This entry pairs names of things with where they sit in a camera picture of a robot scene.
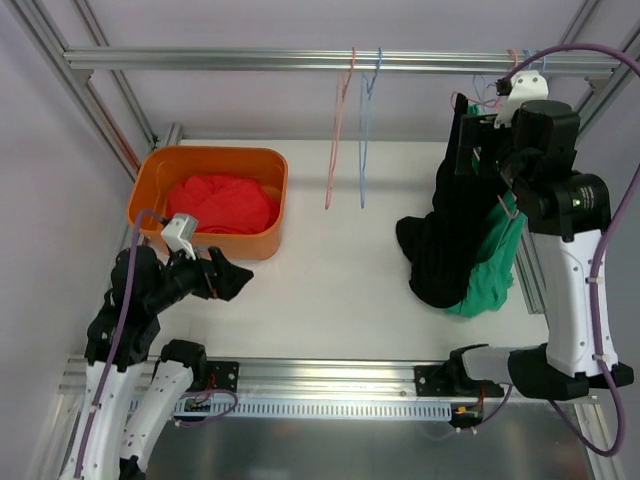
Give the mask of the pink hanger with black top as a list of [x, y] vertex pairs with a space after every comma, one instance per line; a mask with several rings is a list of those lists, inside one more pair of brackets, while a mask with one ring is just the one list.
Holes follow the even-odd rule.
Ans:
[[[454, 102], [453, 102], [453, 100], [454, 100], [454, 99], [453, 99], [453, 97], [454, 97], [454, 94], [456, 94], [456, 93], [460, 93], [460, 92], [456, 92], [456, 91], [454, 91], [454, 92], [452, 93], [452, 95], [451, 95], [451, 99], [450, 99], [450, 100], [451, 100], [451, 107], [452, 107], [452, 109], [454, 108]], [[473, 101], [475, 98], [469, 99], [469, 103], [470, 103], [471, 105], [474, 105], [474, 104], [472, 103], [472, 101]], [[474, 110], [472, 113], [481, 113], [481, 112], [479, 112], [479, 111], [478, 111], [478, 108], [477, 108], [477, 106], [476, 106], [476, 105], [475, 105], [474, 107], [471, 107], [471, 108]], [[479, 162], [480, 162], [480, 150], [479, 150], [479, 148], [478, 148], [478, 147], [476, 147], [476, 148], [474, 148], [474, 149], [473, 149], [473, 158], [474, 158], [474, 160], [472, 160], [472, 166], [475, 168], [475, 170], [478, 170]], [[520, 211], [518, 210], [518, 208], [517, 208], [517, 207], [515, 207], [515, 209], [514, 209], [513, 211], [511, 211], [511, 210], [510, 210], [510, 208], [508, 207], [508, 205], [505, 203], [505, 201], [504, 201], [503, 197], [501, 197], [500, 195], [498, 195], [497, 200], [498, 200], [498, 202], [499, 202], [499, 205], [500, 205], [500, 206], [502, 207], [502, 209], [504, 210], [505, 215], [507, 216], [507, 218], [509, 218], [510, 220], [517, 219], [517, 217], [519, 216], [519, 213], [520, 213]]]

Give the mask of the red tank top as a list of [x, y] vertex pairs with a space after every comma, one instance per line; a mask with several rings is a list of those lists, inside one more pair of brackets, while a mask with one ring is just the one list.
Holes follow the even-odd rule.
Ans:
[[228, 174], [194, 175], [167, 196], [166, 214], [198, 220], [197, 233], [254, 235], [269, 229], [280, 207], [254, 179]]

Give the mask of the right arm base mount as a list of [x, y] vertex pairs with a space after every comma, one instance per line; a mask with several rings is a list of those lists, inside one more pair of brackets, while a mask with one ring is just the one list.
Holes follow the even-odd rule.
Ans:
[[418, 397], [475, 397], [502, 398], [502, 386], [488, 380], [461, 379], [450, 373], [445, 364], [415, 365], [414, 386]]

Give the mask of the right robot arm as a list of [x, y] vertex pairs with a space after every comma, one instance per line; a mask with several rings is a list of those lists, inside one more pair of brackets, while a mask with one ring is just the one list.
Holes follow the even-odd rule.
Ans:
[[579, 127], [579, 115], [554, 100], [526, 101], [510, 122], [461, 117], [457, 172], [501, 179], [527, 219], [544, 280], [548, 340], [527, 348], [485, 344], [452, 351], [446, 382], [458, 396], [492, 382], [510, 384], [528, 398], [565, 401], [634, 381], [608, 328], [609, 191], [600, 177], [573, 167]]

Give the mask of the pink wire hanger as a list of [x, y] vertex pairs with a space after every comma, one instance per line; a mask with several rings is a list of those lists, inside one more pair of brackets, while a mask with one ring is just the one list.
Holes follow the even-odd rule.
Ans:
[[337, 165], [339, 143], [342, 130], [342, 121], [344, 115], [344, 105], [348, 94], [351, 78], [354, 72], [356, 64], [357, 49], [353, 47], [351, 49], [351, 58], [349, 62], [349, 69], [346, 72], [340, 73], [337, 78], [336, 92], [335, 92], [335, 104], [334, 104], [334, 117], [333, 117], [333, 135], [331, 139], [330, 157], [328, 165], [328, 175], [325, 191], [324, 209], [329, 210], [332, 202], [334, 177]]

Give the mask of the black tank top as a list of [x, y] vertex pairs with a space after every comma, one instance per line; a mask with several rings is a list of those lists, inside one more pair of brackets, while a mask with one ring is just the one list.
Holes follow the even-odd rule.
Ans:
[[436, 173], [433, 210], [406, 216], [395, 231], [411, 264], [409, 286], [431, 307], [446, 309], [466, 296], [476, 255], [487, 234], [485, 219], [506, 192], [500, 180], [455, 173], [462, 117], [468, 99], [456, 96], [446, 154]]

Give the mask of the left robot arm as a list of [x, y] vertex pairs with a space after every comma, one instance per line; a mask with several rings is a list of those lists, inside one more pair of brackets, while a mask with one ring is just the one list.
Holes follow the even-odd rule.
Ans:
[[188, 296], [230, 301], [254, 277], [211, 247], [205, 258], [149, 246], [121, 251], [111, 287], [87, 330], [85, 397], [63, 479], [143, 479], [154, 447], [183, 394], [205, 389], [204, 345], [174, 339], [162, 349], [141, 404], [130, 408], [159, 316]]

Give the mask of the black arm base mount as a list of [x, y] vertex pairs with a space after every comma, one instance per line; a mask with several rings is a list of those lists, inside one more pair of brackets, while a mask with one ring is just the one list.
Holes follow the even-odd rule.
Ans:
[[237, 392], [240, 363], [236, 361], [208, 360], [205, 387], [213, 390]]

